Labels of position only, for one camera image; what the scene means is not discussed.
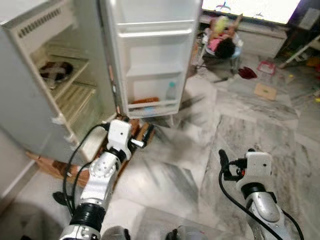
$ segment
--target child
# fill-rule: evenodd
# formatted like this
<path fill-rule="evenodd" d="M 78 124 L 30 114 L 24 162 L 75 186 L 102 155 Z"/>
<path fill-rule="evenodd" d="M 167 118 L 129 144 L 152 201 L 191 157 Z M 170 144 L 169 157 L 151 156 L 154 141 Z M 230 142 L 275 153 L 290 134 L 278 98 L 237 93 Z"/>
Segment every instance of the child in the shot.
<path fill-rule="evenodd" d="M 210 29 L 206 31 L 208 38 L 208 48 L 214 52 L 214 54 L 221 59 L 230 58 L 234 53 L 236 47 L 240 47 L 241 40 L 236 33 L 238 25 L 243 17 L 243 14 L 239 15 L 235 22 L 227 27 L 228 18 L 226 16 L 220 16 L 217 20 L 212 19 L 210 21 Z"/>

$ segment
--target black cable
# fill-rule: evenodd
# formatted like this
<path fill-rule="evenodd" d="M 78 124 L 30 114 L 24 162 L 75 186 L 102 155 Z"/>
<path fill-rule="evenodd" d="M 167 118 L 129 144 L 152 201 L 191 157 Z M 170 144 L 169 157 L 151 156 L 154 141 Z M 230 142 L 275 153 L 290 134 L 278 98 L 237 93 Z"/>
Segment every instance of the black cable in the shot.
<path fill-rule="evenodd" d="M 76 210 L 76 204 L 75 204 L 75 193 L 76 193 L 76 186 L 77 186 L 77 182 L 78 182 L 78 178 L 80 176 L 80 173 L 82 172 L 82 170 L 89 166 L 94 160 L 90 161 L 90 162 L 87 162 L 86 164 L 84 164 L 80 169 L 79 171 L 77 172 L 76 176 L 75 176 L 75 179 L 74 179 L 74 182 L 73 182 L 73 186 L 72 186 L 72 191 L 71 191 L 71 205 L 72 205 L 72 209 L 73 209 L 73 212 Z"/>
<path fill-rule="evenodd" d="M 248 209 L 246 209 L 244 206 L 242 206 L 237 200 L 235 200 L 229 193 L 227 193 L 224 185 L 222 184 L 222 174 L 223 169 L 221 168 L 219 173 L 219 186 L 223 192 L 223 194 L 232 202 L 234 203 L 238 208 L 240 208 L 242 211 L 244 211 L 246 214 L 248 214 L 251 218 L 256 220 L 261 226 L 263 226 L 266 230 L 268 230 L 276 239 L 283 240 L 275 231 L 273 231 L 269 226 L 267 226 L 263 221 L 261 221 L 259 218 L 257 218 L 252 212 L 250 212 Z"/>
<path fill-rule="evenodd" d="M 301 228 L 300 228 L 299 224 L 296 222 L 296 220 L 289 213 L 287 213 L 285 210 L 283 210 L 283 209 L 281 209 L 281 210 L 282 210 L 283 214 L 286 215 L 288 217 L 288 219 L 290 219 L 293 222 L 294 226 L 296 227 L 296 230 L 298 231 L 300 239 L 304 240 L 305 239 L 304 234 L 302 233 Z"/>
<path fill-rule="evenodd" d="M 68 199 L 68 195 L 67 195 L 67 188 L 66 188 L 66 184 L 67 184 L 67 176 L 68 176 L 68 172 L 70 170 L 70 167 L 71 167 L 71 162 L 73 160 L 73 158 L 75 157 L 77 151 L 79 150 L 79 148 L 82 146 L 82 144 L 84 143 L 84 141 L 87 139 L 87 137 L 89 136 L 89 134 L 97 127 L 103 127 L 106 131 L 108 130 L 109 128 L 109 124 L 106 123 L 102 123 L 102 124 L 98 124 L 98 125 L 95 125 L 93 126 L 88 132 L 87 134 L 84 136 L 84 138 L 82 139 L 82 141 L 80 142 L 80 144 L 76 147 L 76 149 L 73 151 L 71 157 L 69 158 L 69 161 L 65 167 L 65 171 L 64 171 L 64 175 L 63 175 L 63 182 L 62 182 L 62 193 L 63 193 L 63 197 L 64 197 L 64 200 L 66 202 L 66 206 L 68 207 L 68 210 L 69 210 L 69 213 L 71 216 L 73 216 L 73 209 L 72 209 L 72 206 L 70 204 L 70 200 Z"/>

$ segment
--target television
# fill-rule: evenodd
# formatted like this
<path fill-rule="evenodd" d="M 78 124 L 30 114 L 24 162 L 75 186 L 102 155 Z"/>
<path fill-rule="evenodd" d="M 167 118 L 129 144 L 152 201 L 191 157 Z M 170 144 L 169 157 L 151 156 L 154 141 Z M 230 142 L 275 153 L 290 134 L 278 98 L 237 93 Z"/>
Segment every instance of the television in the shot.
<path fill-rule="evenodd" d="M 203 0 L 202 9 L 287 24 L 300 0 Z"/>

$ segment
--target tv stand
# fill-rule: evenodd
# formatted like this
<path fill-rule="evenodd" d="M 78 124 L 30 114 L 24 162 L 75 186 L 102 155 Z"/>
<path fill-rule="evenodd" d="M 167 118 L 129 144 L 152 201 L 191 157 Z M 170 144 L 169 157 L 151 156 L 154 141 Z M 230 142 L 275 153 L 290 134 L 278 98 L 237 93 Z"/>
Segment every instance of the tv stand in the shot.
<path fill-rule="evenodd" d="M 200 22 L 209 24 L 212 16 L 202 14 Z M 275 24 L 251 23 L 242 21 L 239 24 L 238 35 L 244 42 L 244 53 L 257 54 L 260 56 L 275 58 L 287 39 L 284 29 Z"/>

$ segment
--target water bottle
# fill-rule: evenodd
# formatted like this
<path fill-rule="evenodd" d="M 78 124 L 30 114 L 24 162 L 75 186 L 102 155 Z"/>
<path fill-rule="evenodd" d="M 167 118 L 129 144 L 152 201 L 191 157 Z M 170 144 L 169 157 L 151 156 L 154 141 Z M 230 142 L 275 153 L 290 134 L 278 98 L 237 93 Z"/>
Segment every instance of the water bottle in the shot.
<path fill-rule="evenodd" d="M 166 91 L 165 99 L 166 100 L 176 99 L 176 84 L 173 81 L 169 83 L 169 88 Z"/>

